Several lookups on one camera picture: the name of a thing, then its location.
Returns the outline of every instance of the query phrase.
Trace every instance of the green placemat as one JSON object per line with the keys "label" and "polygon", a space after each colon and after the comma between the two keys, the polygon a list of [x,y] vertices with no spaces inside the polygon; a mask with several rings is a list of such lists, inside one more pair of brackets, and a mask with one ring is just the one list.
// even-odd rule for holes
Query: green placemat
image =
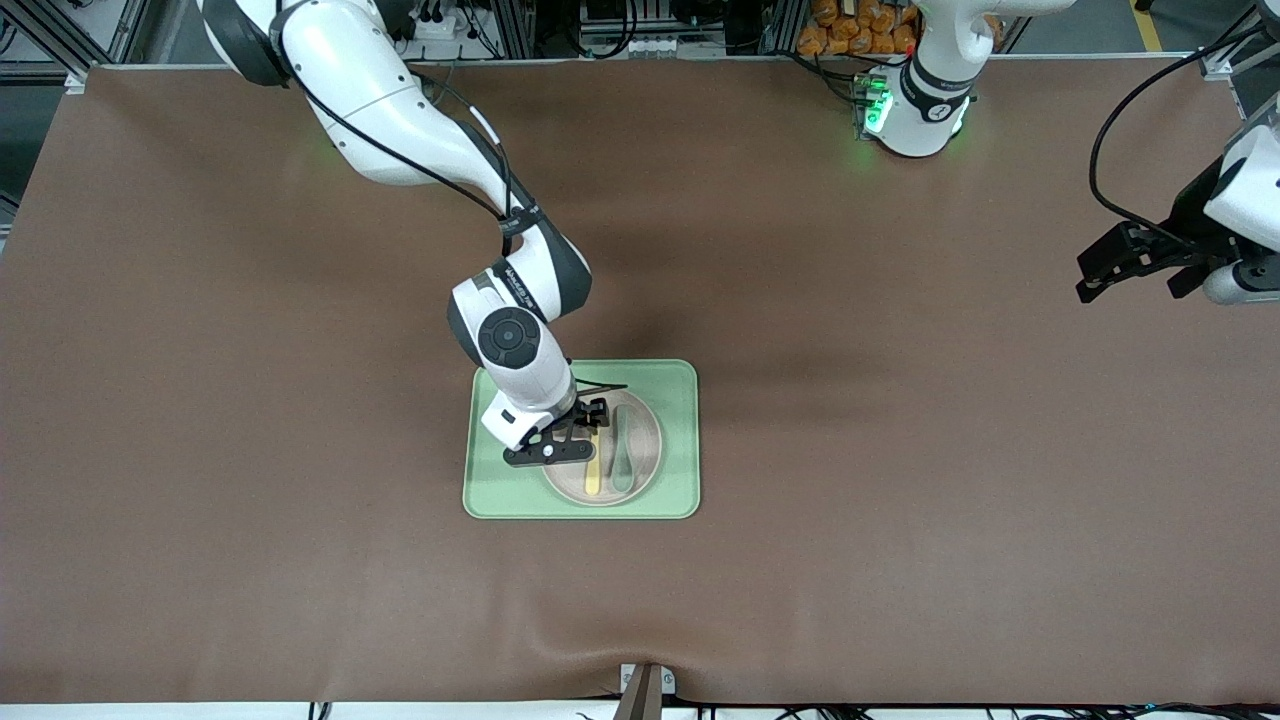
{"label": "green placemat", "polygon": [[[684,360],[575,360],[573,374],[600,383],[625,383],[627,392],[653,411],[662,432],[662,452],[649,482],[616,505],[586,506],[557,491],[543,468],[507,465],[502,445],[480,424],[497,389],[488,373],[476,370],[462,480],[467,512],[485,520],[675,520],[692,515],[701,498],[694,366]],[[635,424],[637,418],[623,420]],[[611,468],[626,468],[623,473],[631,469],[628,459],[612,452],[609,459]]]}

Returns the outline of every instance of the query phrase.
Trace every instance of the round plate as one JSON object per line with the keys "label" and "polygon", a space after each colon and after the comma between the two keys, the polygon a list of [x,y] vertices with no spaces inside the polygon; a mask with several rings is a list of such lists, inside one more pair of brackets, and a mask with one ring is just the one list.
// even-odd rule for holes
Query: round plate
{"label": "round plate", "polygon": [[543,471],[571,502],[604,507],[640,495],[653,479],[662,460],[662,429],[653,410],[625,389],[582,396],[595,397],[609,404],[609,427],[598,429],[595,456],[586,462],[545,465]]}

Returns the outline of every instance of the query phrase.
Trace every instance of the black cable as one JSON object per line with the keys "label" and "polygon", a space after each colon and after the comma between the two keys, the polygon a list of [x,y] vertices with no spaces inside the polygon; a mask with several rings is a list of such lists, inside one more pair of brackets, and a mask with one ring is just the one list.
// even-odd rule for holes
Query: black cable
{"label": "black cable", "polygon": [[1000,49],[1000,53],[1004,55],[1012,53],[1014,45],[1018,45],[1018,41],[1021,40],[1024,35],[1027,35],[1027,28],[1032,27],[1032,20],[1034,19],[1036,19],[1034,17],[1023,18],[1023,27],[1018,28],[1018,35],[1005,38],[1005,46]]}
{"label": "black cable", "polygon": [[622,35],[618,37],[618,44],[613,47],[613,50],[609,50],[603,55],[596,55],[591,50],[584,49],[582,45],[579,44],[579,41],[573,37],[573,28],[577,27],[579,29],[581,29],[582,27],[581,20],[572,12],[573,9],[577,8],[576,0],[567,1],[566,8],[568,10],[564,13],[564,18],[570,22],[564,24],[564,40],[568,42],[568,46],[573,49],[575,53],[577,53],[584,58],[594,58],[596,60],[608,60],[609,58],[614,58],[631,46],[631,41],[636,38],[636,32],[640,29],[640,8],[636,5],[636,0],[627,0],[627,9],[631,10],[630,29],[627,28],[627,13],[626,10],[623,10]]}
{"label": "black cable", "polygon": [[[810,73],[813,73],[813,74],[820,74],[818,72],[818,67],[814,63],[810,63],[809,60],[806,60],[805,56],[800,55],[799,53],[794,53],[791,50],[774,50],[771,54],[772,55],[781,55],[783,58],[791,58],[792,60],[796,61],[796,64],[799,64],[801,68],[809,70]],[[910,56],[902,58],[901,60],[892,60],[892,61],[891,60],[882,60],[879,58],[872,58],[870,55],[841,55],[841,58],[849,58],[851,60],[861,60],[864,63],[870,63],[873,65],[879,65],[882,68],[901,68],[902,65],[905,65],[905,64],[908,64],[908,63],[911,61]],[[837,78],[837,79],[854,79],[854,76],[851,76],[851,74],[837,74],[837,73],[832,73],[829,70],[827,72],[827,74],[829,77],[833,77],[833,78]]]}
{"label": "black cable", "polygon": [[489,33],[485,31],[484,24],[480,22],[480,17],[476,14],[475,5],[471,0],[462,0],[458,4],[462,8],[462,14],[467,17],[467,24],[470,24],[476,31],[476,37],[480,40],[480,45],[493,55],[494,60],[500,60],[502,54],[498,53],[498,46],[489,40]]}
{"label": "black cable", "polygon": [[595,380],[586,380],[586,379],[582,379],[582,378],[573,378],[573,379],[577,380],[579,384],[584,384],[584,386],[588,386],[588,387],[594,387],[594,388],[599,389],[600,392],[608,392],[611,389],[627,389],[626,384],[598,383]]}
{"label": "black cable", "polygon": [[1243,13],[1240,13],[1240,17],[1236,18],[1234,23],[1231,23],[1230,26],[1228,26],[1228,28],[1222,31],[1222,35],[1217,36],[1217,40],[1215,40],[1213,42],[1217,42],[1219,40],[1222,40],[1224,37],[1226,37],[1226,36],[1231,35],[1233,32],[1235,32],[1235,28],[1238,28],[1242,24],[1244,24],[1244,20],[1249,19],[1249,15],[1252,15],[1256,10],[1257,10],[1257,5],[1254,5],[1254,4],[1251,3],[1249,6],[1245,8]]}
{"label": "black cable", "polygon": [[1212,715],[1226,720],[1251,720],[1247,714],[1236,712],[1225,707],[1210,707],[1203,705],[1188,705],[1181,702],[1167,702],[1164,705],[1147,705],[1143,707],[1062,707],[1057,708],[1062,715],[1034,714],[1019,716],[1016,710],[1010,708],[1018,720],[1120,720],[1137,719],[1152,712],[1194,712],[1199,715]]}
{"label": "black cable", "polygon": [[[1110,131],[1111,126],[1116,122],[1116,118],[1119,118],[1120,113],[1123,113],[1124,109],[1128,108],[1129,104],[1133,102],[1133,100],[1135,97],[1138,97],[1139,95],[1142,95],[1143,91],[1146,91],[1148,87],[1151,87],[1152,85],[1155,85],[1156,82],[1158,82],[1165,76],[1167,76],[1167,74],[1170,74],[1170,73],[1172,73],[1172,72],[1175,72],[1175,70],[1178,70],[1180,68],[1184,68],[1184,67],[1187,67],[1187,65],[1189,65],[1189,64],[1199,60],[1201,58],[1208,56],[1208,55],[1211,55],[1211,54],[1221,50],[1222,47],[1226,47],[1228,45],[1231,45],[1233,42],[1242,41],[1244,38],[1248,38],[1252,35],[1262,32],[1262,27],[1263,26],[1258,24],[1258,26],[1256,26],[1256,27],[1253,27],[1251,29],[1247,29],[1244,32],[1238,32],[1238,33],[1235,33],[1233,36],[1224,37],[1224,38],[1219,40],[1217,42],[1215,42],[1212,45],[1202,47],[1202,49],[1197,50],[1196,53],[1192,53],[1190,55],[1188,55],[1188,56],[1185,56],[1185,58],[1183,58],[1180,60],[1176,60],[1176,61],[1171,63],[1170,65],[1160,69],[1157,73],[1155,73],[1149,78],[1142,81],[1142,83],[1138,85],[1138,87],[1133,88],[1133,91],[1130,91],[1129,95],[1125,95],[1124,100],[1121,100],[1120,104],[1115,106],[1115,110],[1111,110],[1111,114],[1107,115],[1106,122],[1103,122],[1102,127],[1098,129],[1098,136],[1093,140],[1093,150],[1089,151],[1089,192],[1093,193],[1093,199],[1097,200],[1100,205],[1102,205],[1107,210],[1111,210],[1116,215],[1120,215],[1121,218],[1125,218],[1126,220],[1132,220],[1134,223],[1138,223],[1139,225],[1146,227],[1151,232],[1153,232],[1156,234],[1160,234],[1160,236],[1164,236],[1166,240],[1172,241],[1172,242],[1175,242],[1175,243],[1185,247],[1187,250],[1190,250],[1193,252],[1197,251],[1197,247],[1196,247],[1194,243],[1192,243],[1192,242],[1189,242],[1187,240],[1183,240],[1181,237],[1178,237],[1176,234],[1166,231],[1165,228],[1160,227],[1158,224],[1153,223],[1152,220],[1148,220],[1147,218],[1143,218],[1142,215],[1134,213],[1133,210],[1129,210],[1128,208],[1123,208],[1123,206],[1112,202],[1110,199],[1107,199],[1107,196],[1102,195],[1102,191],[1098,188],[1098,152],[1102,150],[1102,141],[1103,141],[1103,138],[1106,138],[1107,131]],[[1029,720],[1029,717],[1024,717],[1023,720]]]}
{"label": "black cable", "polygon": [[823,85],[827,86],[827,90],[829,90],[832,95],[840,97],[841,100],[849,102],[850,105],[855,105],[858,102],[856,100],[854,100],[851,95],[845,95],[838,87],[831,83],[831,77],[827,74],[826,70],[822,69],[822,63],[818,60],[817,55],[813,56],[813,64],[815,68],[818,68],[818,77],[822,78]]}
{"label": "black cable", "polygon": [[763,40],[763,38],[764,38],[764,35],[760,33],[760,35],[756,35],[754,38],[744,41],[744,42],[735,42],[733,45],[727,45],[727,44],[721,42],[721,44],[717,44],[716,47],[719,49],[719,50],[732,50],[735,47],[746,47],[748,45],[756,45],[756,44],[759,44],[760,40]]}
{"label": "black cable", "polygon": [[[429,82],[429,83],[439,87],[442,91],[448,92],[458,102],[462,102],[463,105],[466,105],[467,110],[475,110],[475,111],[479,113],[479,110],[476,109],[476,106],[472,105],[470,100],[467,100],[466,97],[463,97],[462,94],[458,92],[456,87],[453,87],[452,85],[449,85],[449,78],[453,77],[453,67],[449,67],[449,74],[445,76],[444,82],[440,82],[440,81],[438,81],[438,79],[435,79],[435,78],[433,78],[430,76],[426,76],[424,73],[415,72],[413,68],[410,68],[408,72],[411,72],[415,76],[417,76],[419,78],[421,78],[422,82]],[[488,132],[486,131],[481,132],[481,135],[484,135],[488,138]],[[503,208],[502,217],[503,218],[509,218],[511,217],[511,160],[507,159],[507,147],[503,146],[500,138],[499,138],[499,141],[497,143],[489,141],[489,147],[492,147],[493,151],[502,159],[502,187],[503,187],[503,195],[506,196],[506,197],[503,197],[504,208]],[[502,238],[502,256],[506,258],[508,255],[511,255],[511,238],[507,237],[507,236],[503,236],[503,238]]]}
{"label": "black cable", "polygon": [[9,51],[13,41],[18,37],[18,26],[9,24],[9,20],[0,18],[0,42],[4,42],[4,47],[0,47],[0,55]]}
{"label": "black cable", "polygon": [[[283,47],[280,49],[280,54],[284,55],[284,49]],[[284,61],[285,61],[285,64],[289,63],[288,56],[284,58]],[[383,152],[390,155],[392,158],[396,158],[401,163],[404,163],[406,165],[408,165],[410,168],[413,168],[415,170],[422,173],[424,176],[426,176],[426,177],[429,177],[429,178],[439,182],[440,184],[443,184],[444,187],[448,187],[449,190],[457,192],[458,195],[462,195],[463,197],[466,197],[467,200],[475,202],[476,205],[484,208],[485,211],[489,213],[490,215],[493,215],[495,220],[502,222],[502,220],[506,219],[506,217],[502,214],[500,210],[495,209],[493,205],[489,205],[489,202],[481,200],[480,196],[477,196],[476,193],[474,193],[470,190],[462,187],[461,184],[451,181],[449,178],[442,176],[440,173],[436,173],[435,170],[431,170],[430,168],[425,168],[421,164],[415,163],[413,160],[410,160],[404,155],[402,155],[402,154],[392,150],[390,147],[387,147],[385,145],[383,145],[381,142],[378,142],[376,140],[374,140],[372,137],[370,137],[367,133],[365,133],[360,128],[352,126],[351,123],[348,123],[346,120],[346,118],[343,118],[338,113],[334,113],[333,110],[329,109],[328,105],[325,105],[323,101],[320,101],[320,99],[316,97],[315,94],[312,94],[310,88],[307,88],[306,83],[302,82],[302,78],[300,78],[297,76],[293,76],[293,79],[297,81],[298,87],[302,88],[302,92],[307,96],[307,99],[311,100],[311,102],[314,102],[316,108],[320,108],[320,111],[323,111],[325,115],[329,115],[333,119],[333,122],[335,122],[339,126],[342,126],[343,128],[346,128],[347,132],[355,135],[360,140],[364,140],[365,142],[372,145],[374,147],[381,150]]]}

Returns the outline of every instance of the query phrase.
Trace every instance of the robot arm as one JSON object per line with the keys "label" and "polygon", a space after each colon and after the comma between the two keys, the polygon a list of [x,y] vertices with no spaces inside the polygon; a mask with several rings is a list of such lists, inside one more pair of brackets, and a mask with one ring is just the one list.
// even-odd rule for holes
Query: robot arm
{"label": "robot arm", "polygon": [[[591,273],[581,254],[511,174],[484,117],[471,108],[488,138],[424,96],[372,0],[301,0],[279,13],[251,3],[260,0],[201,3],[210,40],[233,68],[260,85],[294,79],[334,146],[369,179],[445,183],[493,213],[504,240],[521,240],[516,252],[453,288],[447,316],[463,351],[498,387],[481,420],[508,448],[508,462],[527,460],[531,450],[545,452],[539,460],[558,460],[563,448],[539,436],[566,419],[599,423],[603,414],[579,401],[547,327],[586,301]],[[489,204],[460,184],[476,187]]]}
{"label": "robot arm", "polygon": [[1197,287],[1219,305],[1280,300],[1280,95],[1174,200],[1164,233],[1125,220],[1078,258],[1082,302],[1133,277],[1181,268],[1174,297]]}
{"label": "robot arm", "polygon": [[993,37],[983,15],[1046,15],[1075,0],[916,0],[924,35],[901,67],[873,72],[883,76],[887,97],[881,119],[867,133],[909,158],[942,150],[969,108],[969,94],[987,59]]}

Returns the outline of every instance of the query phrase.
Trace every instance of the brown surface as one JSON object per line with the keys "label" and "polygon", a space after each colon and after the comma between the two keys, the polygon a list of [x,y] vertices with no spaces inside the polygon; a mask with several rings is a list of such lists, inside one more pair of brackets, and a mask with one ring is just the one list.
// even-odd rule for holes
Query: brown surface
{"label": "brown surface", "polygon": [[[1280,701],[1274,309],[1075,254],[1160,61],[992,63],[942,156],[787,64],[465,69],[596,272],[581,357],[701,377],[703,505],[460,502],[443,319],[490,219],[351,172],[297,92],[95,72],[4,252],[4,701]],[[1152,214],[1236,120],[1184,73],[1106,184]]]}

